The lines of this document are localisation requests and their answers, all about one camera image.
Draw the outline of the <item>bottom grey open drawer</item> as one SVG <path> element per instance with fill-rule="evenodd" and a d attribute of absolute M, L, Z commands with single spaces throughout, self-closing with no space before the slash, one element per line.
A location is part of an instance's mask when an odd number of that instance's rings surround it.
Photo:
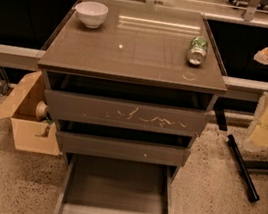
<path fill-rule="evenodd" d="M 53 214 L 171 214 L 169 167 L 74 155 Z"/>

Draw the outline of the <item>black stand leg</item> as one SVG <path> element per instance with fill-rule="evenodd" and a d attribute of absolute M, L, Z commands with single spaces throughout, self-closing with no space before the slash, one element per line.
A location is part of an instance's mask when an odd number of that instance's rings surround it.
<path fill-rule="evenodd" d="M 232 150 L 235 160 L 238 163 L 238 166 L 240 168 L 240 172 L 242 175 L 242 178 L 244 179 L 244 183 L 246 185 L 246 192 L 248 194 L 248 199 L 250 200 L 251 203 L 259 201 L 259 195 L 256 192 L 256 188 L 254 186 L 254 183 L 252 182 L 252 179 L 250 178 L 251 176 L 249 175 L 247 171 L 247 167 L 245 166 L 245 162 L 241 156 L 240 149 L 238 148 L 238 145 L 234 139 L 234 136 L 229 134 L 228 135 L 228 146 Z"/>

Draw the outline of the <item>white ceramic bowl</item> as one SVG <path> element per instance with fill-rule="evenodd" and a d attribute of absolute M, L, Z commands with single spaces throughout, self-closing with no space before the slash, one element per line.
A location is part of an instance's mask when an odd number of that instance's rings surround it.
<path fill-rule="evenodd" d="M 88 28 L 97 28 L 103 25 L 109 9 L 105 4 L 94 1 L 85 1 L 75 6 L 76 17 Z"/>

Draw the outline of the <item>top grey drawer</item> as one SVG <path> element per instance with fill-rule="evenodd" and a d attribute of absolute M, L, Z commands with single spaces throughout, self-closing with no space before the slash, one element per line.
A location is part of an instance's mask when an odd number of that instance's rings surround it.
<path fill-rule="evenodd" d="M 142 131 L 192 136 L 202 134 L 208 117 L 201 111 L 176 109 L 100 96 L 45 90 L 53 118 Z"/>

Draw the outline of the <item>middle grey drawer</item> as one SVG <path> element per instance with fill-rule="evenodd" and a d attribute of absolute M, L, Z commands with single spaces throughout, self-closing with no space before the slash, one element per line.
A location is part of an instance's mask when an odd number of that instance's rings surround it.
<path fill-rule="evenodd" d="M 57 131 L 59 146 L 63 152 L 95 155 L 114 159 L 127 159 L 146 163 L 183 166 L 190 149 L 160 146 L 116 138 L 103 138 L 78 133 Z"/>

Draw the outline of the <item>grey drawer cabinet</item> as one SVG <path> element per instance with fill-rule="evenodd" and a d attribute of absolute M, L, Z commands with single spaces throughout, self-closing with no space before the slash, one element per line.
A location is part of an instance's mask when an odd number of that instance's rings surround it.
<path fill-rule="evenodd" d="M 199 66 L 186 60 L 191 39 L 207 36 L 202 15 L 114 0 L 108 9 L 96 29 L 68 16 L 39 62 L 46 90 L 201 111 L 208 117 L 226 88 L 214 52 L 207 52 Z M 190 150 L 199 137 L 53 120 L 58 132 Z"/>

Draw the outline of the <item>open cardboard box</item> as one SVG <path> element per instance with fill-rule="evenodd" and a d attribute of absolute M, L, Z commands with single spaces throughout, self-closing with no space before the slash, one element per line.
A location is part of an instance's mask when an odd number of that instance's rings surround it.
<path fill-rule="evenodd" d="M 46 104 L 44 90 L 45 83 L 40 71 L 22 77 L 1 103 L 0 120 L 10 119 L 16 149 L 58 155 L 57 128 L 48 111 L 42 121 L 35 118 L 37 104 L 40 101 Z"/>

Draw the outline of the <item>round beige object in box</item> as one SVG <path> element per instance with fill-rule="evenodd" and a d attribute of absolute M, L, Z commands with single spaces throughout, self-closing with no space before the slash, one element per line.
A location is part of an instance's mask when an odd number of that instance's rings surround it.
<path fill-rule="evenodd" d="M 40 101 L 35 109 L 35 118 L 38 121 L 42 121 L 47 116 L 48 106 L 45 102 Z"/>

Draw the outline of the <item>green soda can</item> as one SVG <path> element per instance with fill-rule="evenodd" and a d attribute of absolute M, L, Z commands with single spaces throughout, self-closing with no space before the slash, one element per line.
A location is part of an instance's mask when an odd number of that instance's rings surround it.
<path fill-rule="evenodd" d="M 189 44 L 187 51 L 187 61 L 192 65 L 200 65 L 203 63 L 208 52 L 208 43 L 202 36 L 194 37 Z"/>

